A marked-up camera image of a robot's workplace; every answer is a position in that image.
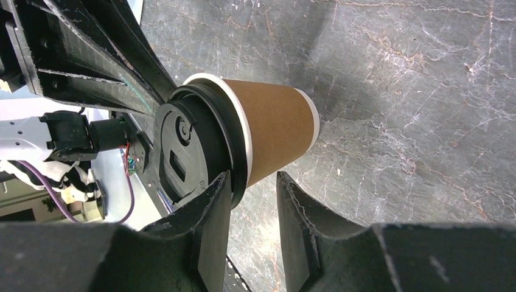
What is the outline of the black plastic cup lid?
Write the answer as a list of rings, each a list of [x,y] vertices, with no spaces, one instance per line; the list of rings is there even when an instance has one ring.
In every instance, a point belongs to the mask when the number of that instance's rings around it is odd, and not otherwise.
[[[248,175],[243,127],[235,106],[208,85],[182,85],[155,114],[152,166],[173,204],[199,195],[230,172],[231,206],[245,193]]]

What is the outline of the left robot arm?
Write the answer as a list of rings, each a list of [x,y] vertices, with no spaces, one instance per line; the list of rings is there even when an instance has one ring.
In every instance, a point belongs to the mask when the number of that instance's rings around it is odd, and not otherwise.
[[[131,114],[154,117],[176,84],[152,50],[127,1],[2,1],[1,89],[112,111],[89,122],[60,111],[41,118],[43,160],[90,161],[129,146],[148,193],[170,191],[158,141]]]

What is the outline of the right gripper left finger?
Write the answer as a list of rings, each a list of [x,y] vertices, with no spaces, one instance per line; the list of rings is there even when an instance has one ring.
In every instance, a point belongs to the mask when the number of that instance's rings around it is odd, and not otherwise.
[[[221,291],[231,177],[134,231],[113,223],[1,224],[2,291]]]

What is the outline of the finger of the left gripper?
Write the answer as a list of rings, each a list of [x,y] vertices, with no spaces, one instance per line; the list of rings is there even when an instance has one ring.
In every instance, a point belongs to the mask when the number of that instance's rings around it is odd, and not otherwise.
[[[45,5],[109,62],[106,68],[141,102],[163,103],[176,89],[127,1],[46,1]]]
[[[161,103],[141,102],[116,80],[106,61],[74,35],[45,5],[36,69],[43,97],[70,105],[151,116]]]

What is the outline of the brown paper coffee cup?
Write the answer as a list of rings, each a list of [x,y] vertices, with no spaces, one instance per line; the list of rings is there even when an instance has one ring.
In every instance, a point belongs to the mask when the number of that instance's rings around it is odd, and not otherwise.
[[[193,74],[184,84],[208,86],[237,114],[245,141],[247,187],[300,158],[318,138],[318,110],[301,89],[208,73]]]

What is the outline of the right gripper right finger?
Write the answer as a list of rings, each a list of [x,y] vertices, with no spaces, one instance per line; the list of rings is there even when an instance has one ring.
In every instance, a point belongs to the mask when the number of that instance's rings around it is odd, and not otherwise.
[[[288,291],[514,291],[515,227],[355,224],[276,179]]]

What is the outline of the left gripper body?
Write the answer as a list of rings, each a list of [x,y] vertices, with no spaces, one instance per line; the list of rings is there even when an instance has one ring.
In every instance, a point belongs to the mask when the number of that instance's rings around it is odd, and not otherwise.
[[[43,95],[36,60],[41,56],[44,1],[1,1],[1,89],[14,93],[23,86]]]

